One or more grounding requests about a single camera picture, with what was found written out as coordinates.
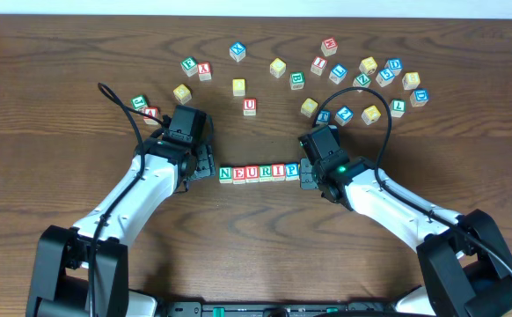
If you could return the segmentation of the blue P block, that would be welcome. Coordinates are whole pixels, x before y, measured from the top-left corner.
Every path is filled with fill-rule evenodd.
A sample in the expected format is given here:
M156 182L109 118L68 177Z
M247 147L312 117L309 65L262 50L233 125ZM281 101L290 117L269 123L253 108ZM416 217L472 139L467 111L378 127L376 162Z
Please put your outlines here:
M288 163L285 167L285 180L296 181L300 179L300 167L298 163Z

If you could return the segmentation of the green N block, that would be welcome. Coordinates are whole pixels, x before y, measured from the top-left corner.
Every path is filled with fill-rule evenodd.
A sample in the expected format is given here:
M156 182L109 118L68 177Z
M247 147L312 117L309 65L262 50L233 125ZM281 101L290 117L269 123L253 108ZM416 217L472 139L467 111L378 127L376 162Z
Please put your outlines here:
M232 183L232 171L233 169L230 166L221 166L218 171L219 182L222 184Z

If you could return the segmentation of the red i block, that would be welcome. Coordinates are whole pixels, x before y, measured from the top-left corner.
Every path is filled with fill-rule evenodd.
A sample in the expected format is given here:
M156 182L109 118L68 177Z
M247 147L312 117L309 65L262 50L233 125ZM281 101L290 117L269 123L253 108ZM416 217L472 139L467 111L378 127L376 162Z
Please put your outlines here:
M311 64L311 72L315 75L321 76L325 67L327 65L327 60L320 56L316 56Z
M286 169L284 164L271 165L273 181L284 181L286 179Z

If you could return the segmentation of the red E block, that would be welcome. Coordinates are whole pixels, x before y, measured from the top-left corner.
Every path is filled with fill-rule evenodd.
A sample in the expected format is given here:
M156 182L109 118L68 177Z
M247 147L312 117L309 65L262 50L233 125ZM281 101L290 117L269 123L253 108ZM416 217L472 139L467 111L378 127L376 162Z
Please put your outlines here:
M245 167L233 167L232 168L232 182L234 184L245 184L246 183L246 175L245 175Z

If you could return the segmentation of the green R block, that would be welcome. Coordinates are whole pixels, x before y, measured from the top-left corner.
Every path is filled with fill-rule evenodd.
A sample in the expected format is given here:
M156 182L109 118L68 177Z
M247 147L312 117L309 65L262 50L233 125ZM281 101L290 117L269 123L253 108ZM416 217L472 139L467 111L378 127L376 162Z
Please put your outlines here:
M271 166L259 166L259 182L272 181L272 167Z

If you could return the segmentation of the red U block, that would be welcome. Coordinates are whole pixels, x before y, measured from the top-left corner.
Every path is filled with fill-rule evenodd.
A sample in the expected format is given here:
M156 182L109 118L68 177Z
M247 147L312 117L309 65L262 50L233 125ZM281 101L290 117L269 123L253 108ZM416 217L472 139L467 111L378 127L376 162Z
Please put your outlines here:
M257 114L257 100L250 98L243 100L243 115L255 116Z
M246 166L245 167L245 180L247 183L255 183L260 181L260 167L259 166Z

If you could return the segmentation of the green B block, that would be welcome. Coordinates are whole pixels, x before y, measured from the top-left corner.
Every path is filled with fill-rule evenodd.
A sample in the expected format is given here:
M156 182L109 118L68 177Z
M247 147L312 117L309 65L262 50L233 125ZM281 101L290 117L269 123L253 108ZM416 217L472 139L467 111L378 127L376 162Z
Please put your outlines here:
M289 75L289 84L291 90L301 90L304 88L305 77L302 71L291 72Z

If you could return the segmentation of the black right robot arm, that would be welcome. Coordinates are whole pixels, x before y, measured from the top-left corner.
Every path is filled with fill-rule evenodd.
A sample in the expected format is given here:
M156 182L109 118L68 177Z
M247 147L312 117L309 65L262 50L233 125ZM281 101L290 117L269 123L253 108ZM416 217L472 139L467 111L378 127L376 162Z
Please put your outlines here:
M393 311L430 316L502 316L512 310L512 254L490 215L434 205L359 158L329 174L302 159L301 187L369 217L417 255L424 284Z

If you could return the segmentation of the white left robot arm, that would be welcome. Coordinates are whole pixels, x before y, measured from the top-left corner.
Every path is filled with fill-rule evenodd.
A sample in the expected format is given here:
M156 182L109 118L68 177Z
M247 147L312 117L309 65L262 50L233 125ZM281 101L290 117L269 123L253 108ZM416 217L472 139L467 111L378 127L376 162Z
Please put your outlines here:
M128 286L128 250L179 184L215 174L211 145L190 149L148 138L108 196L70 228L41 234L28 316L158 316L158 300Z

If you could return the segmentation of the blue T block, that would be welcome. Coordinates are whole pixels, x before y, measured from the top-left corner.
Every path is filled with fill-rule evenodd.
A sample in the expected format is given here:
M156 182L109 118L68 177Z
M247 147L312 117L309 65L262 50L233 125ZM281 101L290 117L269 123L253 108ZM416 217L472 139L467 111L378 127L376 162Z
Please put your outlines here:
M321 110L318 113L318 118L316 120L317 125L327 125L331 119L331 112L328 110Z

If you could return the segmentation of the green F block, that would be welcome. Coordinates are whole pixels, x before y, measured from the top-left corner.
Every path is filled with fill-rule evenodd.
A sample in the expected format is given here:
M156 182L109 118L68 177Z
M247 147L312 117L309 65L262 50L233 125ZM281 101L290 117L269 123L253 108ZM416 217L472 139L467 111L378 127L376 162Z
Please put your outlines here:
M194 74L198 73L198 63L192 56L189 56L182 60L180 62L180 66L188 77L191 77Z

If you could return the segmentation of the blue L block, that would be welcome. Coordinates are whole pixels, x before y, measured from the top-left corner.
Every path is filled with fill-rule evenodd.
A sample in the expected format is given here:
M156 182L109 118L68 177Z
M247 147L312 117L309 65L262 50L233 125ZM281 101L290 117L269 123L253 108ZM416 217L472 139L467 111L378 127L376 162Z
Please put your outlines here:
M347 68L344 67L342 64L337 63L331 69L329 79L332 82L334 82L336 85L339 85L344 80L346 75L347 75Z

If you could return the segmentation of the green Z block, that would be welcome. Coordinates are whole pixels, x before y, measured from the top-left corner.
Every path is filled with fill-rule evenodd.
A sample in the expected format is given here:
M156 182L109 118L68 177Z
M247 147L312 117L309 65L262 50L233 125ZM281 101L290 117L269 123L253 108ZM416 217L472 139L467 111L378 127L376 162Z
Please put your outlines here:
M362 88L368 88L370 84L371 79L365 73L361 73L360 75L356 76L353 81L353 87L358 87L358 92L361 92Z

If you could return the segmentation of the blue X block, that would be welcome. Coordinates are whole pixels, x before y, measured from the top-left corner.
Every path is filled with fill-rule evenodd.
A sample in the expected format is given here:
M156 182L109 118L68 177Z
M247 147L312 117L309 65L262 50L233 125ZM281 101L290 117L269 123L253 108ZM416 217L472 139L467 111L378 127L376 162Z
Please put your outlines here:
M246 47L241 42L235 42L230 46L230 57L239 63L246 57Z

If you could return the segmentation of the blue D block front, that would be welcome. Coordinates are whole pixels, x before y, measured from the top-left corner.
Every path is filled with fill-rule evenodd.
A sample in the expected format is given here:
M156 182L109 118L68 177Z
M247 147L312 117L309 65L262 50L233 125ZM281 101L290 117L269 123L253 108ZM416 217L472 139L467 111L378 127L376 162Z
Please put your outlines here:
M423 107L428 101L429 95L426 89L416 89L411 93L410 102L412 107Z

